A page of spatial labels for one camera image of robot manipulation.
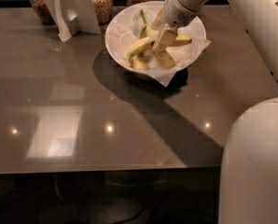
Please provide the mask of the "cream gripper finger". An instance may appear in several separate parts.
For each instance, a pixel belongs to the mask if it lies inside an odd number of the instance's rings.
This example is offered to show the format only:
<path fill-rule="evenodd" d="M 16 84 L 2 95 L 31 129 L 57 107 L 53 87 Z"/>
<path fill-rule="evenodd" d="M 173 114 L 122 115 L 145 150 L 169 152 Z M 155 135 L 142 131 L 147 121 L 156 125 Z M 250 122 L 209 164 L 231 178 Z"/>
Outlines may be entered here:
<path fill-rule="evenodd" d="M 158 31 L 163 24 L 164 24 L 163 9 L 161 9 L 158 12 L 157 16 L 155 17 L 155 19 L 153 20 L 153 22 L 151 23 L 151 28 L 153 30 Z"/>
<path fill-rule="evenodd" d="M 176 40 L 178 33 L 175 29 L 164 26 L 158 32 L 157 39 L 152 47 L 155 52 L 166 50 Z"/>

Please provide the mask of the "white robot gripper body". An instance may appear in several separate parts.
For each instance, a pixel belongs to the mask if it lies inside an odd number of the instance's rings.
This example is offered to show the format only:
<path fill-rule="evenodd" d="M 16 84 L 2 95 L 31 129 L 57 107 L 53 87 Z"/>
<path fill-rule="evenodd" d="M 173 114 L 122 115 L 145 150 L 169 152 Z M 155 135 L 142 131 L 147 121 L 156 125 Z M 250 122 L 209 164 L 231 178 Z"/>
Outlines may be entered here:
<path fill-rule="evenodd" d="M 173 27 L 190 24 L 199 8 L 199 0 L 164 0 L 163 20 Z"/>

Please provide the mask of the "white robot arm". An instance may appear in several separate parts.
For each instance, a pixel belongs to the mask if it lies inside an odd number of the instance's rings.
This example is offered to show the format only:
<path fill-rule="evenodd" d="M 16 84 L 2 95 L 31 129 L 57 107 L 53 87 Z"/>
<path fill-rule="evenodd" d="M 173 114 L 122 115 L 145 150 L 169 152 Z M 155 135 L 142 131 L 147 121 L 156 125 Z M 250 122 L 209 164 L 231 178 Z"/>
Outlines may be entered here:
<path fill-rule="evenodd" d="M 162 0 L 153 26 L 187 26 L 209 0 Z M 261 100 L 233 123 L 220 171 L 218 224 L 278 224 L 278 0 L 228 0 L 258 64 L 232 56 L 231 85 Z"/>

